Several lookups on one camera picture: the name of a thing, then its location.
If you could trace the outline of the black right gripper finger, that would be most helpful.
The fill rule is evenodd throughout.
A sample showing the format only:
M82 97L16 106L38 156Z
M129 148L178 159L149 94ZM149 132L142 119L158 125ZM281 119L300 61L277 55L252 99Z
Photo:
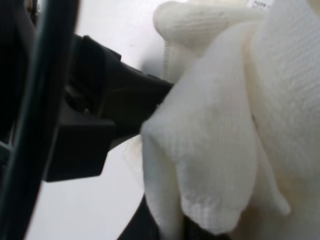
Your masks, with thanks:
M148 208L145 195L143 195L141 202L128 225L117 239L159 240L158 226Z

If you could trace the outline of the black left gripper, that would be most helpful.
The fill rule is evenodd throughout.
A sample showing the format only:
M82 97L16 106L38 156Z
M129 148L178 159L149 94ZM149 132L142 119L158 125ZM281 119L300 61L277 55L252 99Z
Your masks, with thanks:
M99 176L109 149L137 136L173 88L119 63L116 52L89 36L74 36L46 182ZM119 66L112 70L108 64Z

